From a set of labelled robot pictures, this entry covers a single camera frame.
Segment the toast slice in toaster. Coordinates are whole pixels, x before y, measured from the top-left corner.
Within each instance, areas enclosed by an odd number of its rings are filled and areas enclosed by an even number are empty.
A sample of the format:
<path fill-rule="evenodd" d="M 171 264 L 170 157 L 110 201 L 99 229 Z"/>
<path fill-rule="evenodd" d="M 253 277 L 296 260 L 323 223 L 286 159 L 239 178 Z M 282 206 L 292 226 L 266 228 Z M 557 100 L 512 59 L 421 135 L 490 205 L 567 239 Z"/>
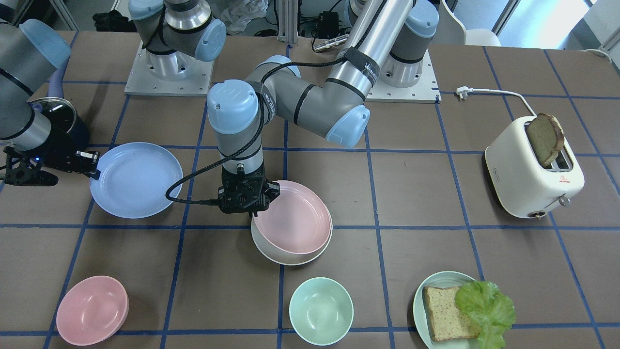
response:
<path fill-rule="evenodd" d="M 549 168 L 564 148 L 564 131 L 556 117 L 539 113 L 525 128 L 538 163 Z"/>

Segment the green plate with food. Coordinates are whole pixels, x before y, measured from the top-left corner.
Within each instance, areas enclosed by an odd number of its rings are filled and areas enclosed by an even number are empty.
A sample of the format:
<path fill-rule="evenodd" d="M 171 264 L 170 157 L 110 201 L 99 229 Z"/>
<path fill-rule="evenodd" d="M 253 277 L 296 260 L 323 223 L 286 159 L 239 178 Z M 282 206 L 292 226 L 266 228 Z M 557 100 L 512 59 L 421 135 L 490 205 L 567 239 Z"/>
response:
<path fill-rule="evenodd" d="M 417 332 L 428 349 L 478 349 L 480 328 L 455 303 L 456 292 L 475 279 L 456 271 L 428 276 L 412 305 Z"/>

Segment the green lettuce leaf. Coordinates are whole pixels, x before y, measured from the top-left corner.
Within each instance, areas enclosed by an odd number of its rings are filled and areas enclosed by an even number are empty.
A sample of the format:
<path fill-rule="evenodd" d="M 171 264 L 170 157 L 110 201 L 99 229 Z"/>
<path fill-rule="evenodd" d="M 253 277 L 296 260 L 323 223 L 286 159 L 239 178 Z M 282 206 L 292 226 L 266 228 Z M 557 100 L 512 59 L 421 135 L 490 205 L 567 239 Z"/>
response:
<path fill-rule="evenodd" d="M 489 281 L 472 281 L 462 285 L 455 295 L 455 305 L 480 327 L 479 348 L 502 349 L 503 334 L 516 322 L 511 298 Z"/>

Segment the pink plate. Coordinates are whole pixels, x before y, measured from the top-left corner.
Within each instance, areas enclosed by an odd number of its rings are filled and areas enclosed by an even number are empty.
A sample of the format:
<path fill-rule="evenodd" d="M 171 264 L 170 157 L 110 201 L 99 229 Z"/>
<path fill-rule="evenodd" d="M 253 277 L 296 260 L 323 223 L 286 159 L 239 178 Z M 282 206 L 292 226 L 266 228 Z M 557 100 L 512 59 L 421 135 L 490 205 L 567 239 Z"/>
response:
<path fill-rule="evenodd" d="M 279 180 L 279 196 L 268 210 L 252 219 L 260 240 L 270 248 L 292 255 L 306 255 L 325 247 L 332 233 L 327 206 L 310 188 Z"/>

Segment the pink bowl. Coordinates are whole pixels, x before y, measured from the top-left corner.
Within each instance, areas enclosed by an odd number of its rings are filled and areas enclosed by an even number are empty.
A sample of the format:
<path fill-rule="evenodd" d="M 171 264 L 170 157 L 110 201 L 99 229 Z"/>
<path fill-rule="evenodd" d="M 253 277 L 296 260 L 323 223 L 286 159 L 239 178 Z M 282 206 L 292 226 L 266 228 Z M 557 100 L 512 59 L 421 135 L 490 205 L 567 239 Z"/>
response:
<path fill-rule="evenodd" d="M 66 342 L 89 346 L 113 336 L 128 311 L 128 294 L 122 283 L 110 276 L 93 276 L 66 293 L 56 314 L 56 328 Z"/>

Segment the blue saucepan with lid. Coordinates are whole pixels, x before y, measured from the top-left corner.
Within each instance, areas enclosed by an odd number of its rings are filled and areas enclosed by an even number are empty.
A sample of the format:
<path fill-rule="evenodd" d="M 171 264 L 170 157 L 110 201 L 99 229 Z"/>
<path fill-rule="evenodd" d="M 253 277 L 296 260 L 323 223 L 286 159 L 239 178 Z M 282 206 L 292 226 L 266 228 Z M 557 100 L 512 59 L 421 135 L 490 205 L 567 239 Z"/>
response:
<path fill-rule="evenodd" d="M 68 62 L 65 62 L 51 75 L 46 96 L 29 102 L 29 105 L 47 117 L 53 125 L 67 133 L 75 144 L 75 148 L 83 151 L 89 143 L 90 132 L 75 106 L 64 98 L 62 82 L 67 66 Z"/>

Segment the blue plate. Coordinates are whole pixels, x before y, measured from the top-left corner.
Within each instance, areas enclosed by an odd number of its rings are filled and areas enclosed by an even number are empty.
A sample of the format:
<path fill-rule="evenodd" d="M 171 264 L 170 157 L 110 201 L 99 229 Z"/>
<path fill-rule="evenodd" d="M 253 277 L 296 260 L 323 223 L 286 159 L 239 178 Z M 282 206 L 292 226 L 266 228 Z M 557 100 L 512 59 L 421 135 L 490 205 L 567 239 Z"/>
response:
<path fill-rule="evenodd" d="M 126 219 L 154 216 L 172 201 L 165 194 L 183 177 L 182 166 L 165 148 L 148 142 L 119 145 L 100 157 L 99 179 L 90 180 L 95 202 Z"/>

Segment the white toaster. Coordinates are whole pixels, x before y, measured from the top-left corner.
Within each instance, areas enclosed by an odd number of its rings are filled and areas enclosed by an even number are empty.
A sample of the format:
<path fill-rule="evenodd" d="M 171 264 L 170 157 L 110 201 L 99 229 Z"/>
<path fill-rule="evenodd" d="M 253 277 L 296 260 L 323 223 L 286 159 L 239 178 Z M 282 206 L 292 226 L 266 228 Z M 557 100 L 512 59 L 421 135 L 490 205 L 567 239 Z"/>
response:
<path fill-rule="evenodd" d="M 513 121 L 483 156 L 499 203 L 512 216 L 524 219 L 544 217 L 559 206 L 571 205 L 585 184 L 566 139 L 554 161 L 540 164 L 528 131 L 535 120 L 525 116 Z"/>

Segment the bread slice on plate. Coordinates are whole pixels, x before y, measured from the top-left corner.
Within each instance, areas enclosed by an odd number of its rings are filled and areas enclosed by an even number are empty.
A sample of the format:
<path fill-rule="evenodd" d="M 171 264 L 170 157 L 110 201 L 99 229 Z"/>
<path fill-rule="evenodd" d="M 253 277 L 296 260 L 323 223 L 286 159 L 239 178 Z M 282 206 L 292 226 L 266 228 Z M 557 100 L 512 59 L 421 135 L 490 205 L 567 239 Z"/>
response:
<path fill-rule="evenodd" d="M 423 288 L 431 339 L 434 342 L 473 339 L 481 333 L 480 326 L 456 306 L 455 297 L 460 289 L 459 286 Z"/>

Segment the cream white plate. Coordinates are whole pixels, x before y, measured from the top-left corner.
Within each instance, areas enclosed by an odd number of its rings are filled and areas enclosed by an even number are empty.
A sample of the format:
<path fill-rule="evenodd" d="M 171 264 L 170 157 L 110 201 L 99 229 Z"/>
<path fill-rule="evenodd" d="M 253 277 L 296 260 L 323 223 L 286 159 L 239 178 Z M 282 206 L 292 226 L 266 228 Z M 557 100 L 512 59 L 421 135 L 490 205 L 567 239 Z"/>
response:
<path fill-rule="evenodd" d="M 254 221 L 251 222 L 251 236 L 254 241 L 255 246 L 258 250 L 265 256 L 268 260 L 273 261 L 274 263 L 286 265 L 286 266 L 299 266 L 306 263 L 310 263 L 327 249 L 331 238 L 332 238 L 332 230 L 328 235 L 328 240 L 323 244 L 323 247 L 315 252 L 310 254 L 293 254 L 289 252 L 284 252 L 277 247 L 274 247 L 271 243 L 269 243 L 266 238 L 264 238 L 259 232 L 257 226 Z"/>

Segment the green bowl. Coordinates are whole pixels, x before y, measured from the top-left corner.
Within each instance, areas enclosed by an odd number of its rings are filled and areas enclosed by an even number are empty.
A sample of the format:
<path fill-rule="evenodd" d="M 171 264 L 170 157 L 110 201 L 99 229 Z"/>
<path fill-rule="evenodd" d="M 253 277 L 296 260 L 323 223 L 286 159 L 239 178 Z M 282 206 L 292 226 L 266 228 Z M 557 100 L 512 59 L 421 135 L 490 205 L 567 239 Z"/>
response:
<path fill-rule="evenodd" d="M 326 277 L 306 280 L 293 292 L 289 318 L 294 331 L 317 346 L 337 343 L 354 322 L 352 298 L 341 283 Z"/>

